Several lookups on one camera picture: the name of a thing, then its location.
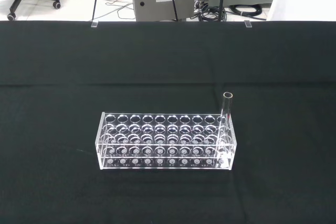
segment power cord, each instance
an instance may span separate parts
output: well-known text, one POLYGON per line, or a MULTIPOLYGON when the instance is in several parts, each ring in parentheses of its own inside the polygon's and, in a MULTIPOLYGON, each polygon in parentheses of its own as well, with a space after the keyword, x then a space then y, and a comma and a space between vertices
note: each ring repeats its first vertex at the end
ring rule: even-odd
MULTIPOLYGON (((195 10, 198 9, 198 12, 194 14, 194 17, 191 19, 198 18, 198 21, 200 22, 215 22, 218 21, 218 15, 219 15, 219 7, 217 6, 209 6, 206 1, 198 1, 195 5, 195 10)), ((221 21, 226 21, 226 12, 223 9, 222 10, 222 16, 221 21)))
POLYGON ((257 20, 266 20, 264 18, 256 18, 255 17, 255 16, 258 16, 262 13, 263 9, 262 9, 261 5, 230 5, 229 8, 232 11, 232 13, 228 12, 230 14, 235 14, 235 15, 248 17, 248 18, 253 18, 253 19, 257 19, 257 20), (241 6, 247 6, 247 7, 254 8, 255 11, 254 12, 241 12, 237 9, 237 7, 241 7, 241 6))

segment table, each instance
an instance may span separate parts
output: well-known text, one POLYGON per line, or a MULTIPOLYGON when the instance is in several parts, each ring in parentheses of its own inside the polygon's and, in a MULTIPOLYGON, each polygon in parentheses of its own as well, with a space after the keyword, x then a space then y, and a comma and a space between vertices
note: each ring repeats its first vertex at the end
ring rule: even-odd
POLYGON ((336 219, 336 23, 0 28, 0 222, 336 219), (102 111, 216 113, 223 91, 232 171, 99 169, 102 111))

